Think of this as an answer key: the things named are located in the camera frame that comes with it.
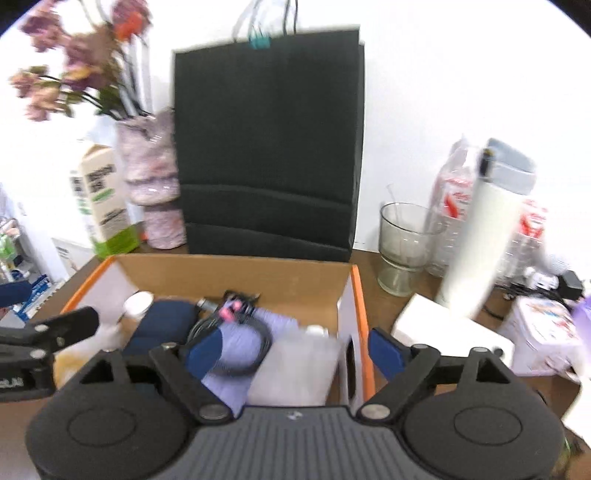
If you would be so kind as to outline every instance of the table surface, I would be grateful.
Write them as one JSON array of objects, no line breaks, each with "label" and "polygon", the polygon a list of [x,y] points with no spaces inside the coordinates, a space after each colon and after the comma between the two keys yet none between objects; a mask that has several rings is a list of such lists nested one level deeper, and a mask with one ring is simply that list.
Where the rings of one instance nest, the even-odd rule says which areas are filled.
[{"label": "table surface", "polygon": [[[141,252],[153,252],[143,245]],[[167,253],[186,253],[185,247],[167,251]],[[359,267],[365,306],[369,327],[381,327],[389,332],[394,320],[404,308],[409,298],[393,297],[384,292],[376,281],[379,267],[379,255],[371,252],[353,251],[351,262]],[[74,275],[53,297],[48,300],[35,316],[35,321],[46,319],[58,314],[70,296],[78,289],[85,278],[99,264],[97,259],[91,260],[76,275]],[[440,280],[424,274],[417,287],[417,293],[433,298],[437,292]],[[499,314],[509,310],[510,302],[504,300],[500,294],[493,293],[487,305]],[[500,321],[481,312],[476,321],[482,325],[496,329]],[[547,399],[551,408],[558,414],[566,411],[574,400],[579,388],[562,377],[526,378],[525,381],[538,389]],[[385,380],[376,374],[376,384],[381,388]],[[1,480],[38,480],[39,477],[31,464],[24,446],[24,432],[32,416],[47,400],[36,400],[19,403],[0,404],[0,479]],[[575,461],[569,472],[571,480],[591,479],[591,454],[584,455]]]}]

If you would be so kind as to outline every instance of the product packaging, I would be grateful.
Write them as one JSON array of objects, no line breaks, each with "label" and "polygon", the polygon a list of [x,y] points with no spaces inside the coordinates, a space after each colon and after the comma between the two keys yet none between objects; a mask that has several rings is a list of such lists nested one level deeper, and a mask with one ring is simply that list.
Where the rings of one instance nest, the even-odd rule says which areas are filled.
[{"label": "product packaging", "polygon": [[498,330],[515,344],[515,375],[556,375],[578,358],[581,339],[569,311],[548,299],[517,297]]},{"label": "product packaging", "polygon": [[89,142],[82,143],[82,153],[82,159],[70,171],[70,181],[95,253],[106,258],[131,252],[139,240],[125,206],[115,153]]}]

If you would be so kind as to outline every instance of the open cardboard box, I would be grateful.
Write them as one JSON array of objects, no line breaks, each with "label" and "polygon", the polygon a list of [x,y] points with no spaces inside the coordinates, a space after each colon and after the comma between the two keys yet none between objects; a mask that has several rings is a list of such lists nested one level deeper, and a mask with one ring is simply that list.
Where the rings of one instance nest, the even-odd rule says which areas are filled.
[{"label": "open cardboard box", "polygon": [[322,325],[346,346],[336,376],[338,394],[331,395],[331,403],[356,411],[375,393],[368,323],[355,265],[207,255],[117,255],[97,267],[62,313],[90,306],[99,313],[101,323],[114,325],[122,316],[124,301],[139,290],[157,298],[191,301],[219,298],[226,290],[259,293],[259,306],[294,317],[300,326]]}]

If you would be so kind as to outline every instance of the white box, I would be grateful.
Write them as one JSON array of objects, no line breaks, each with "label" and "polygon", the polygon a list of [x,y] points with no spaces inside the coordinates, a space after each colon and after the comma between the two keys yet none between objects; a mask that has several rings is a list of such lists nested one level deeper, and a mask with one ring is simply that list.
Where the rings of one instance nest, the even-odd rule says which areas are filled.
[{"label": "white box", "polygon": [[95,256],[91,246],[80,245],[61,238],[52,238],[51,240],[56,246],[61,263],[66,268],[68,278],[84,267]]},{"label": "white box", "polygon": [[131,252],[139,240],[129,220],[113,149],[82,142],[80,152],[82,159],[70,171],[70,182],[96,255]]},{"label": "white box", "polygon": [[569,311],[560,303],[517,297],[499,333],[515,344],[515,375],[556,375],[580,355],[582,342]]},{"label": "white box", "polygon": [[392,336],[406,346],[425,343],[447,356],[468,356],[477,346],[491,352],[503,350],[501,360],[511,367],[513,343],[492,330],[464,317],[453,317],[450,310],[416,294],[398,316]]}]

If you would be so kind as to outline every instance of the flower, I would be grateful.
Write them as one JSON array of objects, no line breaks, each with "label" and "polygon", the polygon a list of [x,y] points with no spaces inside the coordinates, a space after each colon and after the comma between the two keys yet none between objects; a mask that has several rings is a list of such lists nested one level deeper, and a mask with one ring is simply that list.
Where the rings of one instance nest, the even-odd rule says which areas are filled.
[{"label": "flower", "polygon": [[33,47],[38,52],[44,52],[49,49],[53,49],[58,45],[61,45],[64,37],[64,32],[60,27],[56,27],[55,25],[51,25],[47,30],[39,33],[38,35],[33,35]]},{"label": "flower", "polygon": [[107,25],[95,32],[70,37],[65,44],[66,73],[63,82],[81,92],[88,87],[100,90],[109,84],[105,66],[112,58],[116,44]]},{"label": "flower", "polygon": [[109,84],[100,67],[88,65],[71,68],[62,77],[62,81],[75,92],[83,92],[87,88],[101,90]]},{"label": "flower", "polygon": [[141,35],[150,24],[150,11],[146,0],[117,0],[113,6],[113,27],[119,41],[128,41],[132,35]]},{"label": "flower", "polygon": [[26,116],[29,120],[43,122],[48,120],[49,112],[57,112],[63,109],[63,104],[58,103],[60,96],[59,86],[35,85],[31,103],[27,105]]},{"label": "flower", "polygon": [[35,105],[27,105],[25,116],[34,122],[43,122],[45,120],[49,120],[49,114],[47,113],[47,110],[39,108]]},{"label": "flower", "polygon": [[18,90],[18,97],[25,98],[33,94],[33,86],[39,80],[39,76],[31,72],[19,70],[10,78],[10,85]]},{"label": "flower", "polygon": [[66,37],[60,16],[54,10],[56,1],[59,0],[43,0],[21,25],[21,31],[31,37],[38,52],[57,47]]}]

